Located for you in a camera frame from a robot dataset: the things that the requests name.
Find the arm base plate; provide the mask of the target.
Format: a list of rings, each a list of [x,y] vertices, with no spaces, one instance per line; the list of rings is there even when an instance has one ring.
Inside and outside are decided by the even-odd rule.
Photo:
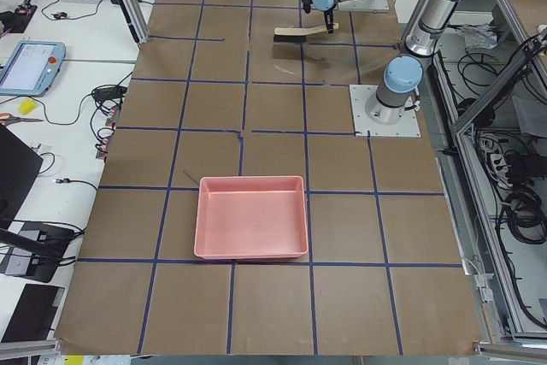
[[[402,107],[388,108],[376,96],[376,85],[350,85],[355,135],[360,137],[419,138],[415,102],[411,96]]]
[[[387,0],[348,0],[338,3],[338,10],[349,12],[387,13]]]

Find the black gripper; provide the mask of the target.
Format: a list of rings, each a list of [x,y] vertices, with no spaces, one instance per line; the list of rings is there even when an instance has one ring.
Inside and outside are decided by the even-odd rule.
[[[311,7],[314,5],[318,10],[324,12],[324,22],[326,32],[334,33],[334,17],[332,8],[335,6],[335,0],[301,0],[302,8],[305,14],[311,13]]]

